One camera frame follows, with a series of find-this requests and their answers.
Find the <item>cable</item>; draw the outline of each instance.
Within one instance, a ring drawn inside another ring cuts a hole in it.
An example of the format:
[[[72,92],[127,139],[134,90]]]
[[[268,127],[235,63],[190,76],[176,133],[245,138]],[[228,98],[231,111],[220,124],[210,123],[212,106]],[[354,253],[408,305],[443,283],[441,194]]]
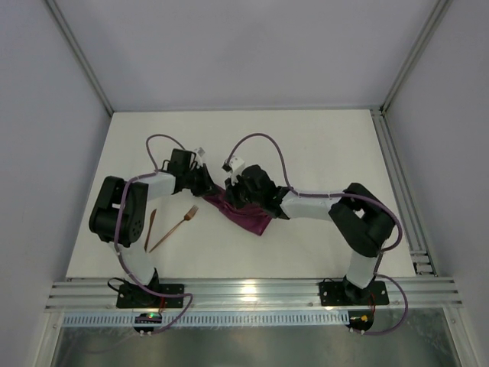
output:
[[[399,327],[406,321],[407,312],[409,310],[409,304],[407,302],[406,292],[404,292],[404,289],[402,289],[402,287],[400,286],[400,284],[397,283],[393,278],[388,277],[387,275],[376,274],[376,276],[378,276],[379,278],[387,279],[392,284],[394,284],[397,287],[397,289],[399,289],[399,292],[401,293],[401,295],[403,296],[403,299],[404,299],[404,312],[403,312],[403,316],[400,318],[400,320],[397,322],[397,324],[394,325],[394,326],[392,326],[391,328],[385,329],[385,330],[382,330],[382,331],[365,331],[363,333],[364,335],[369,335],[369,336],[383,336],[383,335],[392,333],[393,331],[399,329]],[[355,330],[355,329],[353,329],[353,330],[356,333],[361,334],[361,331]]]
[[[169,136],[169,135],[165,135],[165,134],[154,134],[154,135],[151,135],[151,136],[148,136],[147,139],[146,139],[146,151],[147,151],[147,155],[150,156],[150,159],[151,159],[151,163],[153,163],[153,166],[154,166],[154,169],[156,171],[158,171],[158,164],[156,163],[156,161],[154,160],[154,157],[151,153],[151,149],[150,149],[150,140],[153,139],[153,138],[167,138],[167,139],[170,139],[171,141],[173,141],[176,145],[178,145],[179,147],[181,147],[183,150],[185,150],[185,148],[183,147],[183,145],[180,144],[179,141],[177,141],[175,138]]]
[[[373,293],[370,293],[370,298],[368,299],[368,304],[371,308],[371,311],[372,311],[372,317],[375,315],[375,310],[376,310],[376,304],[375,304],[375,296]]]
[[[271,136],[264,134],[263,132],[254,132],[252,134],[246,135],[243,139],[238,141],[238,143],[236,143],[235,147],[231,150],[231,154],[228,156],[228,159],[226,160],[226,164],[229,164],[229,161],[231,160],[233,154],[236,152],[236,150],[239,148],[239,146],[243,142],[247,141],[249,138],[253,138],[256,136],[261,136],[263,138],[268,139],[274,145],[275,149],[277,149],[277,153],[278,153],[279,158],[280,158],[280,163],[282,164],[283,178],[285,180],[285,184],[287,185],[287,188],[290,190],[291,193],[295,193],[297,196],[302,196],[302,197],[324,197],[327,199],[334,198],[334,197],[349,197],[350,199],[353,199],[353,200],[363,200],[363,201],[366,201],[367,203],[378,206],[385,213],[387,213],[390,216],[390,218],[392,218],[392,220],[394,221],[394,223],[396,224],[396,227],[397,227],[397,239],[394,242],[394,244],[392,244],[391,246],[388,246],[386,248],[381,249],[381,255],[379,257],[379,260],[381,259],[382,254],[384,252],[394,250],[400,244],[400,241],[403,238],[403,228],[400,224],[399,219],[396,217],[396,215],[389,208],[387,208],[383,203],[376,201],[376,200],[373,200],[370,197],[366,197],[366,196],[362,196],[362,195],[356,195],[354,193],[331,193],[331,194],[329,194],[329,193],[299,193],[299,192],[297,192],[289,182],[289,177],[287,175],[287,168],[285,166],[285,160],[283,159],[283,154],[282,154],[282,151],[280,150],[280,147],[278,146],[277,142]]]
[[[122,283],[125,283],[125,280],[122,279],[122,278],[110,278],[109,280],[107,280],[107,286],[112,289],[113,291],[116,291],[117,293],[119,293],[119,289],[117,289],[116,287],[114,287],[112,284],[110,284],[110,281],[112,280],[116,280],[116,281],[121,281]]]

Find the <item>purple cloth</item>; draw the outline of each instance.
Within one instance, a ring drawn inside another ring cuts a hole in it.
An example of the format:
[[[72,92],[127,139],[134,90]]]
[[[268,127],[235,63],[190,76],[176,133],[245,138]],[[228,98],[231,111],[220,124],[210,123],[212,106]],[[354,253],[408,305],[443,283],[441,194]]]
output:
[[[246,204],[241,209],[234,208],[231,204],[225,201],[225,191],[217,186],[219,193],[216,195],[204,196],[203,199],[207,203],[219,209],[219,212],[224,214],[226,218],[236,223],[241,228],[246,229],[255,235],[262,235],[272,220],[272,217],[266,214],[258,205]]]

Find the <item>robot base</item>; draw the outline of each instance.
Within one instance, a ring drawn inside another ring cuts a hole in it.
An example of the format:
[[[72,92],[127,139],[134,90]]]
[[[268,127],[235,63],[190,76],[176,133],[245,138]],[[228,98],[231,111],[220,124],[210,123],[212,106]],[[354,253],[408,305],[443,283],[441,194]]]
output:
[[[372,281],[368,286],[368,293],[374,295],[375,304],[385,306],[389,304],[389,296],[383,281]],[[369,297],[352,300],[345,293],[342,281],[322,281],[319,283],[319,298],[321,306],[369,306]]]
[[[185,293],[183,284],[155,284],[152,291],[163,294]],[[153,296],[131,283],[121,284],[117,297],[117,308],[183,308],[183,298],[165,298]]]

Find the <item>fork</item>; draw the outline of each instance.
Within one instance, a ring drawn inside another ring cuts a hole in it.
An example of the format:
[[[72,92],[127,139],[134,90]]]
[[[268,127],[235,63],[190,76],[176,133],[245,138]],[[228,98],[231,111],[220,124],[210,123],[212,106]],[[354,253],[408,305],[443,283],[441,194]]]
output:
[[[153,250],[156,249],[156,247],[161,245],[165,239],[170,237],[170,235],[173,232],[175,232],[175,230],[180,226],[180,224],[182,224],[183,222],[188,222],[189,220],[191,220],[196,215],[197,210],[199,210],[199,207],[197,205],[192,206],[192,208],[190,208],[190,210],[188,212],[186,212],[185,216],[183,216],[183,219],[180,220],[170,231],[168,231],[168,233],[166,235],[164,235],[164,237],[160,241],[158,241],[158,243],[155,246],[153,246],[153,248],[149,251],[149,253],[152,253]]]

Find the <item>purple cable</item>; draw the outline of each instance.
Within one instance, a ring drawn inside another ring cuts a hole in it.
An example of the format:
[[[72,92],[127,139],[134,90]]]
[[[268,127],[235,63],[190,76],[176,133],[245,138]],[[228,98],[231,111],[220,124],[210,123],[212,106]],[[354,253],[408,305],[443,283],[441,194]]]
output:
[[[384,253],[387,251],[390,251],[390,250],[394,250],[400,244],[400,241],[403,238],[403,227],[401,226],[399,219],[383,203],[376,201],[376,200],[373,200],[370,197],[366,197],[366,196],[362,196],[362,195],[356,195],[354,193],[331,193],[331,194],[327,194],[327,193],[299,193],[298,191],[296,191],[292,187],[292,185],[289,182],[289,177],[287,176],[287,168],[285,166],[285,159],[283,158],[283,154],[282,154],[282,151],[280,150],[280,147],[278,146],[278,143],[271,136],[269,136],[268,134],[264,134],[263,132],[254,132],[252,134],[246,135],[243,139],[238,141],[238,143],[236,143],[235,147],[231,150],[231,153],[229,154],[228,159],[226,160],[226,163],[227,164],[229,163],[233,154],[236,152],[236,150],[239,148],[239,146],[243,142],[247,141],[249,138],[253,138],[256,136],[261,136],[263,138],[268,139],[274,145],[275,149],[277,149],[277,153],[278,153],[279,158],[280,158],[280,163],[282,164],[283,178],[284,178],[285,184],[287,185],[287,188],[290,190],[290,192],[295,193],[297,196],[302,196],[302,197],[324,197],[324,198],[349,197],[349,198],[354,199],[354,200],[363,200],[363,201],[366,201],[367,203],[374,204],[375,206],[378,206],[385,213],[387,213],[390,216],[390,218],[392,218],[392,220],[394,221],[394,223],[396,224],[396,227],[397,227],[397,239],[394,242],[394,244],[392,244],[391,246],[388,246],[386,248],[381,249],[381,252],[378,256],[377,264],[375,265],[374,275],[376,275],[380,278],[386,278],[389,281],[391,281],[392,283],[394,283],[394,285],[396,285],[396,287],[399,288],[400,293],[403,295],[404,304],[406,306],[404,309],[403,317],[400,319],[399,323],[397,323],[395,326],[391,327],[390,329],[384,330],[384,331],[372,331],[372,332],[366,332],[364,334],[365,335],[371,335],[371,336],[380,336],[380,335],[385,335],[387,333],[391,333],[394,330],[396,330],[399,326],[401,326],[404,323],[404,321],[407,318],[407,311],[409,309],[407,297],[406,297],[406,294],[404,293],[404,290],[402,289],[402,287],[393,278],[390,278],[386,275],[378,274],[377,270],[381,264],[381,260],[382,260],[382,257],[384,256]]]
[[[392,282],[397,287],[397,289],[399,289],[399,292],[401,293],[401,295],[403,296],[403,299],[404,299],[404,312],[403,312],[403,316],[400,318],[400,320],[397,322],[397,324],[392,326],[391,328],[385,329],[382,331],[366,331],[366,332],[364,332],[364,335],[369,335],[369,336],[383,336],[383,335],[386,335],[388,333],[392,333],[393,331],[399,329],[399,327],[404,323],[404,321],[406,321],[407,311],[409,310],[409,305],[407,304],[406,292],[404,292],[404,289],[402,289],[402,287],[399,285],[399,283],[397,283],[393,278],[388,277],[386,275],[376,274],[376,276],[378,276],[380,278],[387,279],[388,281]],[[361,331],[358,331],[358,330],[354,330],[354,331],[358,334],[361,334]]]
[[[151,135],[151,136],[148,136],[147,139],[146,139],[146,151],[147,151],[147,155],[150,156],[150,159],[151,159],[151,163],[153,163],[153,166],[154,166],[154,170],[155,171],[158,171],[158,164],[156,163],[156,161],[154,160],[154,157],[151,153],[151,149],[150,149],[150,140],[152,138],[167,138],[167,139],[170,139],[171,141],[173,141],[176,145],[178,145],[179,147],[181,147],[183,150],[185,150],[185,148],[183,147],[183,145],[180,144],[179,141],[177,141],[175,138],[169,136],[169,135],[165,135],[165,134],[154,134],[154,135]]]

